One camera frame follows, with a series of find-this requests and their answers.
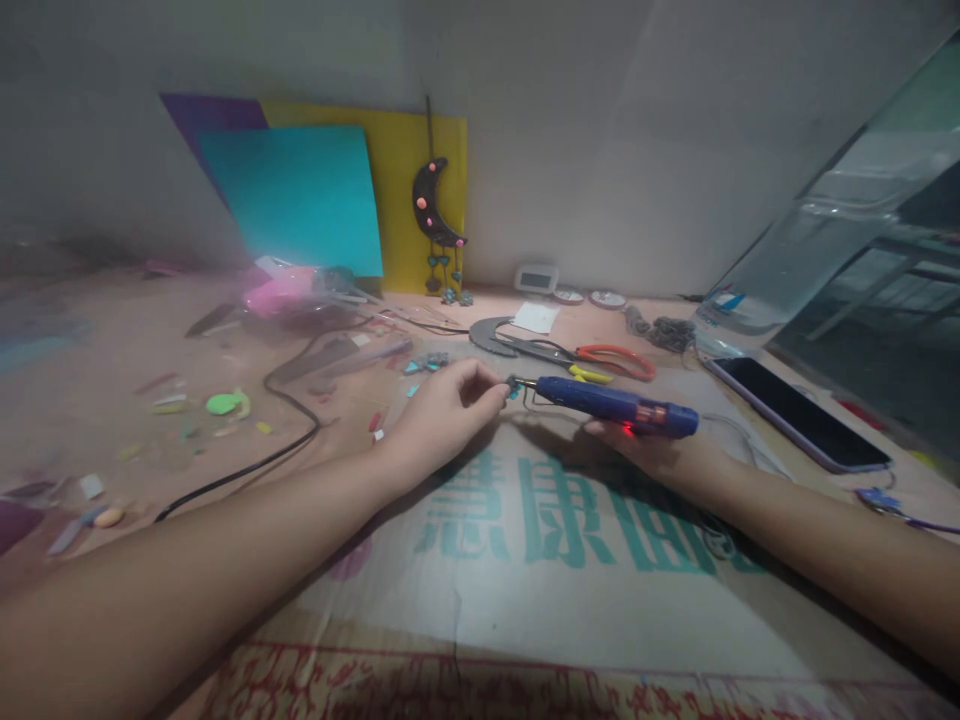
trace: teal paper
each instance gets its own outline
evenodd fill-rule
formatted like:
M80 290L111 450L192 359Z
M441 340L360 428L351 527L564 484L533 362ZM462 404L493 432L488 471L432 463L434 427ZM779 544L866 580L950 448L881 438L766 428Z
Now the teal paper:
M252 256L383 276L363 128L212 132L199 140Z

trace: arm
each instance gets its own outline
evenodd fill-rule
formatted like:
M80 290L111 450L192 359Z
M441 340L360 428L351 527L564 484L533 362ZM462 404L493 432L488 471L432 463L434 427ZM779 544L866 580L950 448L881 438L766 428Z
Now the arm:
M960 548L734 460L705 433L584 429L960 679Z
M378 510L452 460L510 392L433 375L375 447L77 558L0 603L0 697L22 718L141 717Z

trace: red printed pattern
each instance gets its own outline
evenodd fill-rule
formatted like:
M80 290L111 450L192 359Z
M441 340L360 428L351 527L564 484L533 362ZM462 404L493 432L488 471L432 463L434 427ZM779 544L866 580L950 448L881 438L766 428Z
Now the red printed pattern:
M923 685L591 670L251 641L221 670L210 720L960 716Z

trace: purple phone case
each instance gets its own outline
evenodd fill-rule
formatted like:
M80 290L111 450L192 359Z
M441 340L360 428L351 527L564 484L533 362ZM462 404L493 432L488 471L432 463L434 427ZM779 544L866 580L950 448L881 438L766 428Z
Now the purple phone case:
M836 460L826 455L820 448L818 448L816 445L810 442L805 436L801 435L796 429L794 429L792 425L788 424L786 420L784 420L782 417L777 415L773 410L768 408L760 398L758 398L752 392L747 390L747 388L745 388L743 385L737 382L736 378L734 378L730 373L728 373L722 367L717 365L713 360L708 360L704 364L707 366L707 370L712 372L714 375L720 378L724 383L729 385L734 390L734 392L737 393L737 395L739 395L748 403L750 403L750 406L754 410L756 410L758 413L763 415L763 417L769 420L770 423L775 428L777 428L780 432L782 432L784 435L790 438L797 447L799 447L807 455L809 455L814 460L816 460L817 464L825 468L826 470L829 470L830 472L835 473L837 475L843 475L846 473L874 472L876 470L885 470L886 468L890 467L891 463L893 462L891 460L890 462L878 463L876 465L856 465L856 466L849 466L849 467L846 465L841 465ZM797 393L797 395L800 395L800 397L803 398L803 395L797 390L794 390L793 388L790 388L790 390L792 392ZM803 399L806 400L807 402L812 402L809 398L803 398Z

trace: crescent moon decoration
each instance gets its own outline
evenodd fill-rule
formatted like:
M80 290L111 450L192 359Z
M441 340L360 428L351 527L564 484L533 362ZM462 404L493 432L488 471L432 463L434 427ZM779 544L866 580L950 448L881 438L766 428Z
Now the crescent moon decoration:
M420 168L413 181L413 215L417 218L420 231L432 243L442 248L455 248L457 240L462 240L460 247L463 247L467 244L467 238L447 225L437 207L437 185L440 183L440 173L447 164L446 158L434 158Z
M429 95L427 96L427 137L430 143L430 161L420 168L413 180L413 216L417 219L420 231L427 236L430 243L430 255L427 258L430 278L426 282L427 292L433 294L441 290L440 280L436 275L439 262L443 266L443 289L440 295L445 304L451 304L462 300L463 270L460 265L459 249L467 244L467 238L447 224L437 205L440 175L449 163L445 157L434 157L433 154L433 117ZM453 278L461 288L461 292L455 291L449 284L448 248L453 250Z

